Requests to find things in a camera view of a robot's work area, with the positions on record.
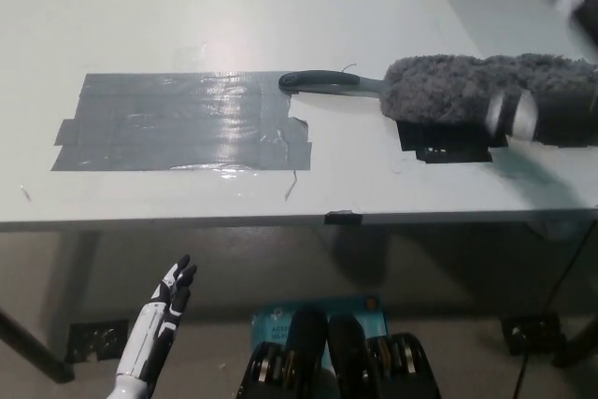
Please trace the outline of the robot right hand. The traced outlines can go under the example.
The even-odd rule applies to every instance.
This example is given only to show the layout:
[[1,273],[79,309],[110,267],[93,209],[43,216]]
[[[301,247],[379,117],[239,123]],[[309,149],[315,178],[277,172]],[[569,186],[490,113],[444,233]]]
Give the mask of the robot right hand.
[[[597,0],[553,0],[597,55]],[[536,79],[509,88],[489,102],[486,128],[492,136],[567,148],[597,144],[597,63],[550,57]]]

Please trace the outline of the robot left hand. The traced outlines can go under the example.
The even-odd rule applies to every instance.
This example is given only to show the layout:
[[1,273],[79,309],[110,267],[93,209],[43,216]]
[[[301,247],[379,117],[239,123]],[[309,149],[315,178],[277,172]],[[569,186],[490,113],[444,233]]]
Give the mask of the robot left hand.
[[191,297],[197,266],[190,259],[171,266],[136,318],[115,376],[122,398],[150,398],[155,390]]

